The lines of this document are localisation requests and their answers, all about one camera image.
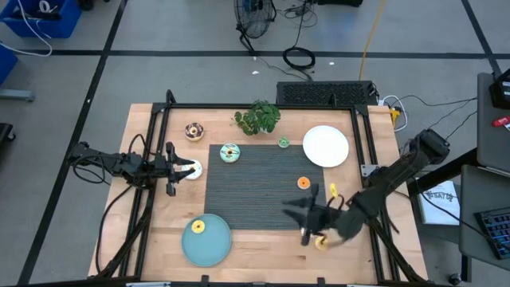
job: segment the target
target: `green plant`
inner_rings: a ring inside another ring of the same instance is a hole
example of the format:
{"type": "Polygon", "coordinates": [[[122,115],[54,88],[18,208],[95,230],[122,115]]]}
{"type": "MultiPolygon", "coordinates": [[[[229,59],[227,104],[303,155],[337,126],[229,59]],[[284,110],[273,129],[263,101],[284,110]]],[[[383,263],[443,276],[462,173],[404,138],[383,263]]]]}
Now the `green plant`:
{"type": "Polygon", "coordinates": [[[267,100],[256,100],[248,112],[234,115],[237,126],[247,136],[256,135],[260,130],[272,132],[280,117],[280,110],[267,100]]]}

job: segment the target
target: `blue box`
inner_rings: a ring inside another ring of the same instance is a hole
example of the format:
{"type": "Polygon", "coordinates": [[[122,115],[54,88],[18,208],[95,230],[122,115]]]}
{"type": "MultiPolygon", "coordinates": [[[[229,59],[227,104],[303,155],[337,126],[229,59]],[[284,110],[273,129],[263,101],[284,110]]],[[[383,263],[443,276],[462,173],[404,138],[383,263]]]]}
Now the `blue box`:
{"type": "Polygon", "coordinates": [[[10,50],[0,45],[0,85],[14,68],[18,59],[10,50]]]}
{"type": "MultiPolygon", "coordinates": [[[[70,37],[81,16],[81,9],[78,6],[77,0],[46,1],[51,7],[58,5],[62,19],[58,21],[40,20],[38,27],[36,25],[37,20],[30,20],[27,18],[28,23],[41,37],[45,37],[43,33],[55,38],[70,37]]],[[[25,12],[37,10],[39,7],[39,0],[21,0],[21,2],[25,12]]],[[[6,23],[19,37],[36,37],[23,19],[10,17],[17,7],[18,0],[9,0],[6,7],[0,13],[0,22],[6,23]]]]}

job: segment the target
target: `wooden tabletop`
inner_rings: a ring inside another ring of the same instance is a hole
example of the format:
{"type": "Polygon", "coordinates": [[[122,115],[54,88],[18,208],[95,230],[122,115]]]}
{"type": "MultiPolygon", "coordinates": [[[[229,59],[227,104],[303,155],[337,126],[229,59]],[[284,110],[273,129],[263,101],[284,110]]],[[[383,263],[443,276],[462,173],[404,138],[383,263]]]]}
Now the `wooden tabletop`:
{"type": "MultiPolygon", "coordinates": [[[[147,132],[151,104],[133,104],[127,118],[124,137],[120,146],[126,151],[131,139],[138,133],[147,132]]],[[[335,183],[338,192],[350,198],[362,189],[359,163],[356,156],[350,112],[281,110],[281,121],[273,133],[246,136],[242,130],[231,125],[235,110],[230,109],[172,109],[167,127],[166,141],[175,145],[178,156],[197,159],[202,163],[204,174],[195,181],[183,180],[177,188],[177,196],[165,193],[166,180],[161,179],[155,196],[151,228],[143,266],[142,280],[146,281],[200,281],[203,274],[211,281],[272,283],[315,283],[324,277],[327,283],[376,284],[374,262],[368,227],[364,226],[354,239],[328,251],[319,251],[313,244],[300,245],[300,232],[296,230],[232,230],[232,248],[224,261],[211,268],[200,268],[189,263],[181,249],[181,235],[186,224],[204,212],[207,165],[211,144],[277,144],[278,138],[287,136],[291,144],[302,144],[304,134],[317,125],[326,124],[338,128],[349,142],[347,160],[338,167],[324,168],[324,184],[335,183]],[[199,122],[205,134],[198,142],[184,137],[188,123],[199,122]]],[[[390,165],[398,159],[398,146],[386,107],[369,107],[379,164],[390,165]]],[[[156,125],[158,134],[161,116],[156,125]]],[[[368,148],[359,116],[363,151],[368,160],[368,148]]],[[[133,151],[142,153],[143,145],[137,141],[133,151]]],[[[113,179],[107,205],[126,188],[123,179],[113,179]]],[[[406,193],[406,187],[399,191],[406,193]]],[[[104,223],[100,251],[100,265],[104,268],[124,242],[131,212],[134,191],[121,198],[110,210],[104,223]]],[[[393,193],[387,200],[391,220],[400,230],[393,234],[395,245],[416,272],[427,278],[422,249],[414,224],[413,212],[408,199],[393,193]]],[[[327,232],[330,241],[339,237],[327,232]]],[[[390,278],[386,249],[379,240],[386,278],[390,278]]],[[[128,274],[133,273],[138,243],[131,250],[128,274]]],[[[90,274],[96,273],[91,264],[90,274]]]]}

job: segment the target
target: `white paper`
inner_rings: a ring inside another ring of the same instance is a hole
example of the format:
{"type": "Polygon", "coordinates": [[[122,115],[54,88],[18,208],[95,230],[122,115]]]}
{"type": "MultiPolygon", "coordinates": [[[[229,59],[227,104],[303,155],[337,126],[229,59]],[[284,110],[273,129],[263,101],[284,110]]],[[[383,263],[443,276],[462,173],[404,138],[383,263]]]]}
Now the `white paper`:
{"type": "Polygon", "coordinates": [[[459,225],[459,222],[455,218],[427,202],[423,198],[424,196],[427,197],[427,199],[433,204],[449,211],[451,214],[459,218],[461,215],[461,207],[452,181],[445,181],[438,184],[436,187],[423,192],[422,195],[418,196],[418,202],[420,204],[420,211],[422,212],[424,224],[459,225]]]}

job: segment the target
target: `dark gray mat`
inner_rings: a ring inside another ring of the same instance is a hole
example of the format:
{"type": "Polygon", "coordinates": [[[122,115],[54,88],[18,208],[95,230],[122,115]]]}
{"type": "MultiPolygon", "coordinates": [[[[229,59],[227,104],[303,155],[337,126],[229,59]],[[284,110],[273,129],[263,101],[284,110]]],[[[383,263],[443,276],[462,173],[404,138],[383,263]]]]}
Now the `dark gray mat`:
{"type": "Polygon", "coordinates": [[[297,224],[283,208],[304,210],[281,204],[283,200],[310,195],[297,187],[306,176],[318,183],[317,204],[324,205],[323,168],[304,154],[302,146],[239,145],[241,156],[235,163],[220,159],[222,145],[209,148],[205,213],[216,214],[232,229],[291,230],[297,224]]]}

